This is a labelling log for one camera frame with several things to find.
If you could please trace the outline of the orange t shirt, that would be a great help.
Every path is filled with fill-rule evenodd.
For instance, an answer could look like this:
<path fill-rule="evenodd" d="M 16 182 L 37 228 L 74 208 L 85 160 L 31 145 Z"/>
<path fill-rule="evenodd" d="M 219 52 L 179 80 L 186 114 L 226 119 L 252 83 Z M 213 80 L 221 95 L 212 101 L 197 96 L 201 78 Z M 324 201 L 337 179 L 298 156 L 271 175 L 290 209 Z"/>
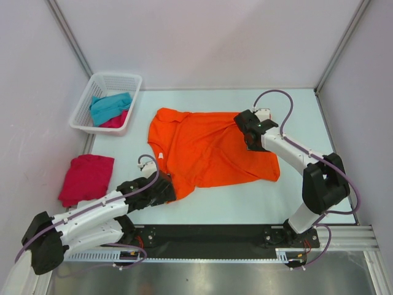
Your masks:
<path fill-rule="evenodd" d="M 147 142 L 161 171 L 170 175 L 177 200 L 197 187 L 279 179 L 277 156 L 248 150 L 235 116 L 234 112 L 157 111 Z"/>

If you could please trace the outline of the white plastic mesh basket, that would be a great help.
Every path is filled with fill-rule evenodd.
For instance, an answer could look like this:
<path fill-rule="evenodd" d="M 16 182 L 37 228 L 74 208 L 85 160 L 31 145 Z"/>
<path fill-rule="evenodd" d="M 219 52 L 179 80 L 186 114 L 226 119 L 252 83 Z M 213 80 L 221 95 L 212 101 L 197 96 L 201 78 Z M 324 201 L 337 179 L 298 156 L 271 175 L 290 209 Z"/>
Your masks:
<path fill-rule="evenodd" d="M 91 134 L 123 136 L 142 84 L 137 74 L 100 72 L 92 75 L 69 126 Z"/>

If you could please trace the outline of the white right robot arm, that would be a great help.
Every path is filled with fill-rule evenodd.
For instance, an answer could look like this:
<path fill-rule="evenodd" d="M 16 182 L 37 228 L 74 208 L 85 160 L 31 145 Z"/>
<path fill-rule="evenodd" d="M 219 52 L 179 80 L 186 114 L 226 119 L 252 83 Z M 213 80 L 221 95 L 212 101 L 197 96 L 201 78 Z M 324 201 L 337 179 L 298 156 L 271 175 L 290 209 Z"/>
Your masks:
<path fill-rule="evenodd" d="M 298 246 L 305 233 L 331 207 L 349 196 L 349 181 L 341 157 L 336 153 L 314 153 L 290 139 L 276 122 L 269 109 L 245 110 L 234 117 L 251 151 L 271 152 L 293 167 L 302 177 L 302 204 L 283 226 L 283 239 L 289 246 Z"/>

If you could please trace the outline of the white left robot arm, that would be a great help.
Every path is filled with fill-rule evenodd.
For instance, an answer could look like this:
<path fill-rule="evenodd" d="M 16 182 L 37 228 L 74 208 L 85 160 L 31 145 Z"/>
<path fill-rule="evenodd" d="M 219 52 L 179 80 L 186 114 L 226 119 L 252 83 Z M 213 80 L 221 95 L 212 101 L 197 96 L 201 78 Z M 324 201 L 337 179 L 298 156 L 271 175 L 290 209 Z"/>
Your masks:
<path fill-rule="evenodd" d="M 36 275 L 56 269 L 65 258 L 96 246 L 120 243 L 140 245 L 128 214 L 176 199 L 171 177 L 162 171 L 148 178 L 125 181 L 116 190 L 79 209 L 50 216 L 43 211 L 33 218 L 21 243 L 31 253 Z"/>

